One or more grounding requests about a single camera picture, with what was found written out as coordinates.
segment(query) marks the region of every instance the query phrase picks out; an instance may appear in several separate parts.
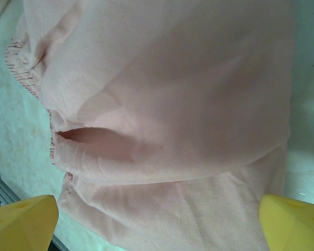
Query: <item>pink fabric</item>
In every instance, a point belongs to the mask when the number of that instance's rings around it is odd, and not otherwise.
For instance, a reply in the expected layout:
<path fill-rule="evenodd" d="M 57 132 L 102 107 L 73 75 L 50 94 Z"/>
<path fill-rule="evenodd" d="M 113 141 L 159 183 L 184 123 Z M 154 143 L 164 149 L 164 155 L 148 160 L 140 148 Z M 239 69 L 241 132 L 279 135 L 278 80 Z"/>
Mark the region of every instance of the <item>pink fabric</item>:
<path fill-rule="evenodd" d="M 283 194 L 289 0 L 25 10 L 7 64 L 51 112 L 66 213 L 127 250 L 268 250 L 257 207 Z"/>

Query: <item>yellow object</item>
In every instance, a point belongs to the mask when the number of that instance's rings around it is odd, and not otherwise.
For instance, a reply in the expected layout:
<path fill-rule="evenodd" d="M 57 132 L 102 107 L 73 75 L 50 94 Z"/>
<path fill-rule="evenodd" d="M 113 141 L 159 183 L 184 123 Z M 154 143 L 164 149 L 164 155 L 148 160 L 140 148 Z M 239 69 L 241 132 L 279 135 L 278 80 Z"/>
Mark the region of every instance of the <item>yellow object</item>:
<path fill-rule="evenodd" d="M 314 251 L 314 204 L 265 195 L 259 220 L 271 251 Z"/>
<path fill-rule="evenodd" d="M 58 220 L 54 196 L 0 207 L 0 251 L 48 250 Z"/>

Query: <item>light blue surface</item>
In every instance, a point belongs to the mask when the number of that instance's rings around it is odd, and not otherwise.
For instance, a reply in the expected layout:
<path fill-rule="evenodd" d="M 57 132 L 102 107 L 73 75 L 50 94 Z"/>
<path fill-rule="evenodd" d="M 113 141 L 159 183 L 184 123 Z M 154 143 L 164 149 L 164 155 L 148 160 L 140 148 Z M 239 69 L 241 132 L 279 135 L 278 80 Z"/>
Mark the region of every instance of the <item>light blue surface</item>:
<path fill-rule="evenodd" d="M 314 203 L 314 0 L 295 0 L 296 46 L 286 196 Z"/>

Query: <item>sheer pink cloth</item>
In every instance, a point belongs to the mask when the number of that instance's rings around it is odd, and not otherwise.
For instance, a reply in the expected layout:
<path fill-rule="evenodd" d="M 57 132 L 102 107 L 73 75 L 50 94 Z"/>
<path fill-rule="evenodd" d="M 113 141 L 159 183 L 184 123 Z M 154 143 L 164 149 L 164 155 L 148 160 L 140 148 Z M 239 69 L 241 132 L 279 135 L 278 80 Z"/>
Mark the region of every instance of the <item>sheer pink cloth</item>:
<path fill-rule="evenodd" d="M 289 0 L 25 0 L 6 57 L 73 219 L 127 250 L 268 250 L 293 40 Z"/>

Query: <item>gathered fabric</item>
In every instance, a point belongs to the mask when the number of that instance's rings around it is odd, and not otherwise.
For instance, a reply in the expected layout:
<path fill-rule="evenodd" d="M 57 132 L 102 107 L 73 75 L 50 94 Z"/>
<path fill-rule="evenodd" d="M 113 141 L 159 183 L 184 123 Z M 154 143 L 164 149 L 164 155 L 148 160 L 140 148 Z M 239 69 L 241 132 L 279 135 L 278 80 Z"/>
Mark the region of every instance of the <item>gathered fabric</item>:
<path fill-rule="evenodd" d="M 6 62 L 48 109 L 59 206 L 127 250 L 268 250 L 290 0 L 24 0 Z"/>

